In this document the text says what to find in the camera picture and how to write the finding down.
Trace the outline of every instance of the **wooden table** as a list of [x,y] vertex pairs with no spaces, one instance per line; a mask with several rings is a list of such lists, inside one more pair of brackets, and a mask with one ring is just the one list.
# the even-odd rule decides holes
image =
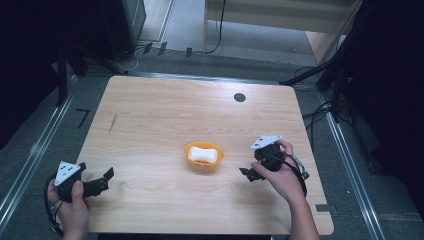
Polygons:
[[[284,199],[239,171],[255,161],[250,146],[259,135],[276,134],[309,171],[308,202],[320,234],[331,234],[330,213],[316,209],[326,199],[291,87],[111,78],[77,161],[87,164],[84,181],[115,170],[110,189],[92,198],[90,231],[289,233]],[[189,165],[183,149],[195,141],[220,146],[224,160],[215,169]]]

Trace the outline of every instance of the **gray floor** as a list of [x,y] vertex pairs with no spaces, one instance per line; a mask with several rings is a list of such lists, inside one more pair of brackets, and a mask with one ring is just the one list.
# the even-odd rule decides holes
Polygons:
[[[163,38],[168,49],[203,51],[204,1],[175,0]],[[208,21],[206,51],[219,42],[220,22]],[[304,31],[223,22],[220,47],[213,55],[316,65]]]
[[[296,44],[303,47],[299,47],[299,49],[308,48],[306,39],[299,38],[297,41]],[[281,48],[292,48],[292,46],[284,45],[284,41],[281,44]],[[285,58],[288,60],[285,62],[264,61],[264,59],[270,59],[266,54],[262,56],[263,59],[244,58],[245,52],[231,56],[195,54],[186,58],[184,51],[172,50],[175,49],[168,49],[162,56],[158,56],[158,49],[152,49],[147,54],[139,51],[137,54],[139,65],[129,74],[140,75],[147,72],[176,74],[175,77],[189,75],[190,77],[202,78],[202,76],[207,76],[216,81],[277,84],[279,80],[293,77],[294,72],[299,67],[310,65],[313,62],[311,54],[302,53],[304,56],[299,56],[299,53],[290,53],[289,51],[286,52]],[[291,59],[301,58],[308,58],[309,60],[304,62],[300,60],[290,61]],[[120,62],[120,64],[130,68],[135,65],[135,61],[133,58],[129,58]],[[56,170],[60,161],[76,162],[103,91],[111,77],[101,66],[89,64],[89,67],[90,71],[87,76],[78,80],[79,84],[75,88],[68,111],[46,149],[40,164],[36,167],[36,171],[25,188],[26,190],[16,209],[10,219],[6,219],[8,224],[0,236],[1,239],[58,239],[49,229],[50,225],[42,203],[43,186],[47,177]],[[320,105],[319,93],[314,88],[316,80],[316,77],[312,77],[304,83],[294,86],[301,111],[304,114],[313,112]],[[3,176],[3,181],[0,184],[0,196],[2,198],[11,189],[33,144],[42,134],[56,110],[56,99],[57,91],[54,91],[22,125],[10,143],[0,151],[0,164],[2,164],[0,173]],[[83,115],[76,111],[77,108],[90,110],[90,114],[81,128],[78,128],[78,125]],[[386,239],[422,239],[424,224],[419,218],[405,187],[391,176],[372,174],[368,169],[367,156],[354,129],[346,123],[341,123],[340,126],[365,188],[379,216]],[[314,149],[324,192],[328,204],[333,209],[332,218],[335,226],[334,233],[329,236],[322,236],[322,239],[372,239],[333,134],[325,119],[314,125]],[[89,238],[95,239],[96,234],[91,234]]]
[[162,40],[172,3],[173,0],[144,0],[147,17],[140,39],[155,42]]

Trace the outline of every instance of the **person's right hand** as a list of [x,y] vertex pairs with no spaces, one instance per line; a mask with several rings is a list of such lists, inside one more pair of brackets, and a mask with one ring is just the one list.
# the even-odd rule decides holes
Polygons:
[[[284,140],[278,140],[275,143],[281,145],[284,148],[283,151],[287,155],[293,155],[293,146],[290,143]],[[290,157],[286,157],[285,161],[297,168],[297,164]],[[280,170],[277,172],[269,171],[258,162],[254,162],[251,165],[257,173],[268,179],[274,189],[286,199],[287,202],[291,203],[305,198],[299,180],[287,165],[282,164]]]

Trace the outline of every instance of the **small orange bowl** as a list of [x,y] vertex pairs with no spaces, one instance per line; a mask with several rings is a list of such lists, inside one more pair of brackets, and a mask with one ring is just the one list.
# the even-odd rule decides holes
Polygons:
[[[188,157],[188,152],[190,151],[191,147],[198,147],[198,148],[202,148],[202,149],[215,149],[218,153],[218,159],[214,163],[192,160],[191,158]],[[190,165],[192,165],[192,166],[194,166],[194,165],[205,166],[205,167],[209,167],[209,168],[216,167],[222,161],[222,159],[224,158],[224,152],[222,151],[222,149],[220,147],[216,146],[215,144],[208,143],[208,142],[193,142],[193,143],[188,144],[184,148],[184,155],[186,156],[188,163],[190,163]]]

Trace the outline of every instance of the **hand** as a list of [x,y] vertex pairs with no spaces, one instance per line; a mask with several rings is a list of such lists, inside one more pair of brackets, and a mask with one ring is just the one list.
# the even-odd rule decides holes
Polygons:
[[[275,143],[282,146],[287,155],[293,155],[293,145],[281,139]],[[290,157],[286,157],[285,161],[293,167],[297,167],[297,164]],[[277,172],[269,171],[258,162],[254,162],[251,165],[257,173],[268,179],[274,189],[289,204],[305,198],[299,180],[287,165],[282,164],[282,167]]]
[[59,208],[59,218],[62,222],[63,239],[84,239],[88,233],[88,206],[82,199],[84,187],[81,181],[76,181],[72,187],[72,203],[59,200],[55,191],[54,179],[50,181],[47,190],[49,202]]
[[[281,145],[287,155],[293,155],[293,146],[290,143],[283,140],[278,140],[275,143]],[[297,164],[290,157],[286,157],[284,160],[293,167],[297,167]],[[291,213],[290,239],[319,239],[311,208],[303,194],[302,185],[300,185],[293,171],[283,164],[280,170],[272,172],[258,162],[252,163],[252,168],[268,179],[274,189],[289,204]]]

